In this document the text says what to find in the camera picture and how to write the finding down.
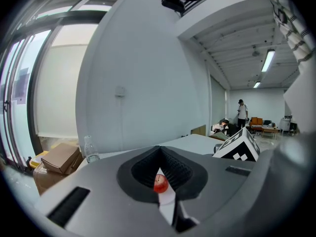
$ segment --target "cardboard box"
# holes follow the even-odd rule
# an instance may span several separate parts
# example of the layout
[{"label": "cardboard box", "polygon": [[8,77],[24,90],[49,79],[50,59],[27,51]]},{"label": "cardboard box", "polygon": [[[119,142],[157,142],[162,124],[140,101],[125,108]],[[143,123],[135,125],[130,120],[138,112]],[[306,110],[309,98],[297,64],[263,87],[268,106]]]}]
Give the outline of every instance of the cardboard box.
[{"label": "cardboard box", "polygon": [[[83,161],[83,157],[81,154],[77,156],[77,158],[70,164],[66,173],[73,173],[76,171],[80,163]],[[36,187],[39,191],[39,195],[42,195],[46,190],[52,187],[54,184],[58,183],[68,174],[61,174],[54,171],[51,171],[41,163],[36,169],[33,171],[33,177],[36,184]]]},{"label": "cardboard box", "polygon": [[81,155],[79,147],[60,143],[46,154],[41,161],[47,169],[64,174],[78,155]]}]

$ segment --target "man in white shirt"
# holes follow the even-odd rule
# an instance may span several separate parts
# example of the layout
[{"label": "man in white shirt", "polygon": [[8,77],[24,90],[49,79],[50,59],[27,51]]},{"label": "man in white shirt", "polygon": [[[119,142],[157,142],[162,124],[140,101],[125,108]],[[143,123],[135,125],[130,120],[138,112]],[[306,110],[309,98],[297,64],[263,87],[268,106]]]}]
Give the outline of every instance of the man in white shirt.
[{"label": "man in white shirt", "polygon": [[246,125],[246,119],[248,118],[248,106],[243,103],[243,100],[239,100],[238,107],[238,131]]}]

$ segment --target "red object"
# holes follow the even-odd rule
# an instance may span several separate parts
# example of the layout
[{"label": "red object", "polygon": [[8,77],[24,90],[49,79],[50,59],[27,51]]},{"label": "red object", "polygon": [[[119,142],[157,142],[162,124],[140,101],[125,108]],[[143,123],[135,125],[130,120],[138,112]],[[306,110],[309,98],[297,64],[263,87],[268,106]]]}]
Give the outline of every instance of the red object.
[{"label": "red object", "polygon": [[164,175],[158,174],[155,178],[154,191],[163,193],[168,189],[169,183]]}]

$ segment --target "black pants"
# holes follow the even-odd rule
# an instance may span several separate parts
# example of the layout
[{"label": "black pants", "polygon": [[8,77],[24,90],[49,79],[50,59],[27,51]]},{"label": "black pants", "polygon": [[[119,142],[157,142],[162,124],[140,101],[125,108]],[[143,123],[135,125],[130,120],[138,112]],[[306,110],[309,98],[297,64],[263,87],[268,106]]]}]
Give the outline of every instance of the black pants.
[{"label": "black pants", "polygon": [[238,119],[238,131],[241,130],[241,125],[242,127],[245,127],[246,126],[246,120],[245,119]]}]

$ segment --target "clear water bottle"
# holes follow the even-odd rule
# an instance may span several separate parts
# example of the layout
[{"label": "clear water bottle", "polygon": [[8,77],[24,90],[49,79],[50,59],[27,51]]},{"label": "clear water bottle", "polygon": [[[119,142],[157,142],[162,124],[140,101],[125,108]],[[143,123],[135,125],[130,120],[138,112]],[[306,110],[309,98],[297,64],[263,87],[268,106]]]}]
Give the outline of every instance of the clear water bottle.
[{"label": "clear water bottle", "polygon": [[84,137],[84,154],[87,159],[88,163],[94,162],[96,160],[99,160],[99,153],[94,149],[92,145],[92,139],[90,135],[87,135]]}]

